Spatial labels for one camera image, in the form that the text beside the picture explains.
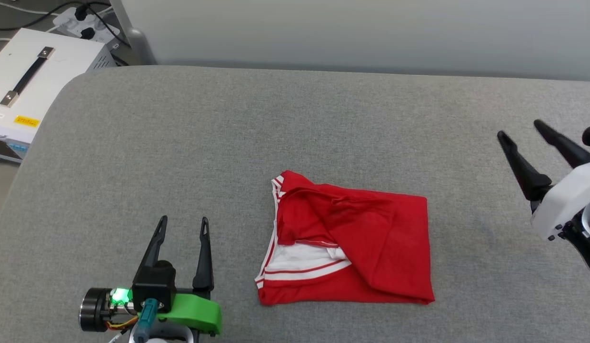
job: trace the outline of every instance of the black handle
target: black handle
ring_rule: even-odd
[[[197,271],[193,278],[193,291],[209,293],[214,289],[214,272],[212,271],[212,251],[210,250],[210,227],[206,217],[201,220],[200,243],[200,258],[197,261]]]
[[[32,65],[30,66],[30,68],[24,73],[24,76],[22,76],[20,81],[18,81],[18,84],[16,84],[16,87],[14,87],[11,91],[8,91],[7,95],[5,95],[5,97],[3,97],[3,100],[1,100],[1,102],[0,102],[1,105],[11,107],[14,104],[14,102],[18,99],[20,94],[24,91],[26,86],[29,84],[30,80],[32,80],[32,78],[36,74],[36,72],[39,71],[39,69],[43,65],[43,63],[45,63],[45,61],[47,61],[47,59],[51,56],[51,54],[53,54],[53,51],[54,51],[54,48],[51,48],[49,46],[45,46],[45,48],[43,48],[43,50],[41,50],[39,52],[39,54],[37,55],[36,61],[34,61],[34,63],[32,63]]]

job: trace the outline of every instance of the green 3d-printed part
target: green 3d-printed part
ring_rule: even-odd
[[[110,303],[113,305],[127,304],[132,300],[132,291],[127,288],[116,288],[110,297]]]
[[[158,313],[157,319],[167,319],[206,334],[220,334],[223,328],[219,304],[193,294],[177,293],[170,313]]]

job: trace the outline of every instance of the white wall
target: white wall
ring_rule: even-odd
[[[159,64],[590,80],[590,0],[121,2]]]

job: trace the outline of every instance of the colored wires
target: colored wires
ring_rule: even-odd
[[[125,330],[125,329],[129,328],[130,326],[136,324],[137,321],[138,321],[138,317],[134,317],[123,324],[111,324],[109,322],[106,322],[106,327],[108,328],[108,330],[114,330],[114,331]]]

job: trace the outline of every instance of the gray cushion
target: gray cushion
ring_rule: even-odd
[[[161,215],[161,258],[190,286],[210,220],[224,334],[206,342],[590,342],[590,272],[530,211],[495,134],[538,170],[576,141],[590,83],[199,67],[111,68],[55,100],[0,216],[0,342],[108,341],[77,313],[90,287],[129,286]],[[270,180],[428,198],[428,305],[259,304]]]

